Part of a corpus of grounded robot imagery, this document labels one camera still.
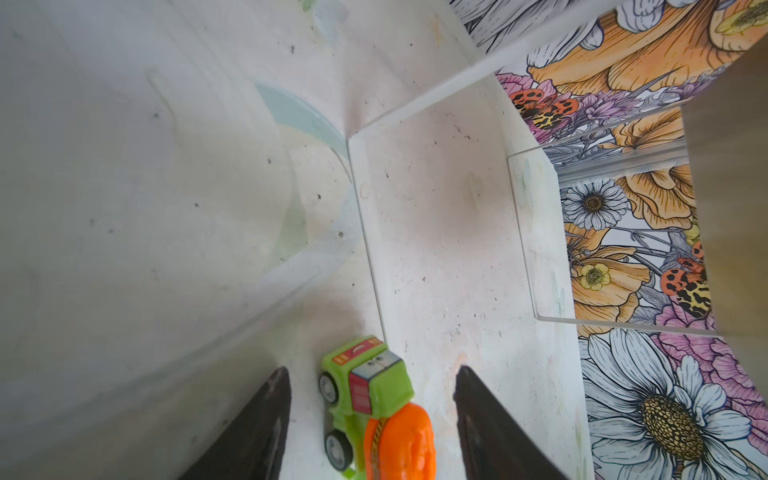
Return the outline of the green orange mixer truck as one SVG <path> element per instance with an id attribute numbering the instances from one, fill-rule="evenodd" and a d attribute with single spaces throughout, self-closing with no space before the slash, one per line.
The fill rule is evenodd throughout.
<path id="1" fill-rule="evenodd" d="M 413 402 L 406 362 L 379 338 L 355 339 L 321 361 L 318 389 L 332 428 L 323 447 L 346 479 L 434 479 L 437 452 L 427 411 Z"/>

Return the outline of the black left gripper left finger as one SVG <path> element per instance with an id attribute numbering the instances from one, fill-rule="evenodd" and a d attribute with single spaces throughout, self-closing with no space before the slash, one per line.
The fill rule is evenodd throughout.
<path id="1" fill-rule="evenodd" d="M 183 479 L 277 480 L 290 424 L 289 371 L 277 368 Z"/>

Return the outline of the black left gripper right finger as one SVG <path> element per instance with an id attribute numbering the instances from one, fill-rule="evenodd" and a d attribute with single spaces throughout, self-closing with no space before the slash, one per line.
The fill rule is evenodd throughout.
<path id="1" fill-rule="evenodd" d="M 467 478 L 565 477 L 467 365 L 456 375 L 453 399 Z"/>

